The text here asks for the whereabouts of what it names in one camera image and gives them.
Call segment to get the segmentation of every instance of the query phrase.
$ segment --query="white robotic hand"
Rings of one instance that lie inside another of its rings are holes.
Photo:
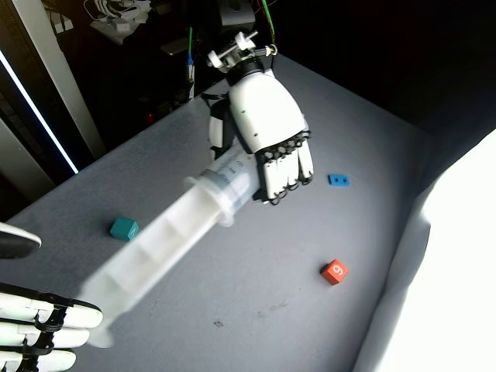
[[[260,62],[259,57],[277,54],[277,48],[256,50],[251,40],[256,34],[239,33],[219,55],[213,51],[208,55],[212,66],[227,72],[231,87],[227,102],[212,106],[210,139],[219,156],[234,136],[226,129],[231,125],[245,151],[257,159],[260,191],[256,197],[276,205],[288,191],[313,178],[310,132],[295,99]]]
[[[0,257],[29,254],[40,238],[0,223]],[[102,321],[94,305],[0,284],[0,371],[59,371],[74,365],[71,348],[88,341]]]

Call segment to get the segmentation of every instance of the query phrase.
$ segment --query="orange cube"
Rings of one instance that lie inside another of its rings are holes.
[[[332,285],[339,284],[348,273],[348,269],[338,260],[334,260],[321,272],[321,275]]]

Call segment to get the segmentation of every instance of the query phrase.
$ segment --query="table surface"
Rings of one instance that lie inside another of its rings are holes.
[[[288,58],[278,57],[275,74],[312,130],[315,180],[277,207],[250,202],[234,226],[216,226],[114,323],[114,347],[77,350],[74,371],[353,367],[415,197],[426,138]],[[0,262],[0,281],[75,296],[123,245],[108,233],[113,220],[146,226],[209,157],[208,108],[196,98],[11,219],[43,246]],[[346,174],[351,185],[332,187],[327,174]],[[319,270],[334,259],[349,273],[332,287]]]

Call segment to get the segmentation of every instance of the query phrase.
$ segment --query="white led light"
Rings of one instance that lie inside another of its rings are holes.
[[[72,171],[75,174],[78,174],[79,170],[76,168],[76,166],[74,165],[74,163],[72,162],[70,157],[67,155],[64,148],[60,144],[59,140],[53,134],[52,129],[50,129],[50,127],[48,126],[45,119],[41,116],[40,111],[36,108],[33,100],[28,95],[28,92],[26,91],[26,89],[24,89],[24,87],[22,86],[21,81],[17,78],[16,73],[14,72],[12,67],[10,67],[9,62],[7,61],[7,59],[5,58],[5,56],[3,55],[3,52],[1,50],[0,50],[0,61],[2,62],[3,66],[5,67],[7,72],[9,73],[10,78],[14,81],[15,86],[19,89],[19,91],[21,92],[21,94],[24,97],[24,99],[26,100],[26,102],[28,102],[29,107],[33,110],[34,115],[36,115],[36,117],[40,121],[41,125],[45,129],[48,136],[52,139],[53,143],[55,144],[57,149],[60,151],[60,153],[64,157],[65,161],[67,161],[67,164],[69,164],[69,167],[71,167]]]

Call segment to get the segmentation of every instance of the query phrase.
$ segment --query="green cube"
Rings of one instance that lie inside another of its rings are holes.
[[[134,219],[118,217],[110,229],[110,235],[116,239],[129,242],[136,236],[139,230],[138,222]]]

